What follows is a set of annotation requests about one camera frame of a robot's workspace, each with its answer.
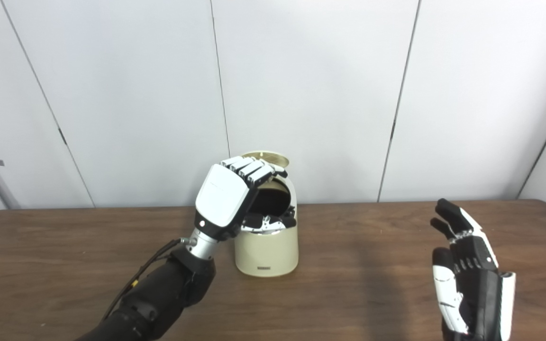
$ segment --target black cable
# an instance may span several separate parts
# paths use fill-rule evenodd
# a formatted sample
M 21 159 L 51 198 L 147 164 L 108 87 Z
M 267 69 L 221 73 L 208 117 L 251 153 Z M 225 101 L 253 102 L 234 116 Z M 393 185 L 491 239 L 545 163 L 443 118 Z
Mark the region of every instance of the black cable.
M 104 313 L 104 316 L 102 316 L 101 322 L 106 320 L 107 317 L 109 317 L 109 315 L 111 315 L 111 312 L 113 311 L 113 308 L 115 308 L 115 306 L 117 306 L 117 303 L 119 303 L 119 300 L 121 299 L 121 297 L 125 293 L 127 293 L 130 289 L 132 289 L 132 283 L 134 283 L 134 281 L 137 280 L 138 277 L 140 277 L 140 275 L 142 275 L 143 272 L 145 272 L 145 270 L 148 269 L 149 266 L 154 261 L 163 259 L 163 257 L 161 257 L 161 255 L 163 255 L 169 249 L 173 248 L 174 246 L 178 245 L 179 243 L 180 243 L 180 239 L 175 239 L 175 240 L 169 242 L 168 244 L 165 244 L 154 255 L 152 255 L 151 258 L 149 258 L 149 260 L 143 266 L 141 266 L 138 269 L 138 272 L 134 276 L 132 276 L 132 278 L 130 278 L 130 281 L 128 281 L 128 283 L 126 283 L 126 285 L 124 285 L 123 289 L 119 292 L 119 294 L 117 294 L 117 296 L 115 296 L 115 298 L 113 299 L 113 302 L 111 302 L 111 305 L 109 305 L 106 313 Z

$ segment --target container lid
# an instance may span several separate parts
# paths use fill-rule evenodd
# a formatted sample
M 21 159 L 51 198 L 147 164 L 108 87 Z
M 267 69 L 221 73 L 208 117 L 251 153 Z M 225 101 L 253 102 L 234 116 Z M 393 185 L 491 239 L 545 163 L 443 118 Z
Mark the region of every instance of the container lid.
M 245 153 L 242 155 L 242 157 L 253 157 L 256 159 L 262 159 L 266 162 L 277 164 L 277 166 L 286 168 L 288 164 L 290 164 L 290 160 L 283 156 L 282 154 L 275 153 L 275 152 L 269 152 L 269 151 L 254 151 Z

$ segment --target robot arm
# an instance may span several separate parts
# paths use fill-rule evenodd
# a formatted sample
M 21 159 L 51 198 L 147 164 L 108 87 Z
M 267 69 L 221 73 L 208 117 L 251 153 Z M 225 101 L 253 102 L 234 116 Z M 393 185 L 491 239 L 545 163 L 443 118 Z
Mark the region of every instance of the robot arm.
M 514 272 L 499 272 L 482 227 L 446 199 L 437 202 L 431 225 L 450 248 L 433 250 L 433 278 L 445 341 L 507 341 L 511 334 Z
M 216 274 L 214 253 L 220 242 L 240 231 L 270 233 L 293 226 L 281 217 L 248 213 L 258 186 L 276 175 L 287 173 L 255 158 L 235 157 L 212 166 L 195 201 L 191 237 L 169 242 L 156 252 L 125 285 L 102 322 L 76 341 L 151 341 L 163 336 L 184 308 L 205 296 Z M 184 247 L 165 255 L 177 244 Z M 164 265 L 138 280 L 150 263 L 163 258 Z

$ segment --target wooden table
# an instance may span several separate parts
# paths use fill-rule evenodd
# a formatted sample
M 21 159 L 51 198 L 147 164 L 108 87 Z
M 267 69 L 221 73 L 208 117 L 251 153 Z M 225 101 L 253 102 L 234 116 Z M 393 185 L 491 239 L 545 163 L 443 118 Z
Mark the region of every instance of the wooden table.
M 468 201 L 502 270 L 518 274 L 512 340 L 546 341 L 546 204 Z M 174 341 L 440 341 L 428 225 L 434 203 L 302 205 L 299 267 L 254 278 L 233 242 Z M 91 329 L 155 250 L 188 236 L 194 209 L 0 211 L 0 341 L 71 341 Z

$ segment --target white robotic hand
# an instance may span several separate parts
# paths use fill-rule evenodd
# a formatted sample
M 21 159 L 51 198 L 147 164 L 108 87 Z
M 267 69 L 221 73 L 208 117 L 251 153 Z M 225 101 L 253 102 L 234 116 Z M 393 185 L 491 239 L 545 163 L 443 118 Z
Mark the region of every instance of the white robotic hand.
M 446 199 L 437 202 L 431 226 L 450 249 L 433 250 L 433 277 L 444 341 L 507 341 L 511 334 L 514 272 L 499 272 L 481 226 Z
M 250 232 L 285 228 L 270 216 L 260 216 L 259 222 L 246 221 L 251 220 L 246 214 L 258 186 L 276 175 L 288 176 L 284 168 L 253 157 L 234 157 L 215 164 L 195 200 L 195 227 L 217 241 L 235 237 L 242 227 Z

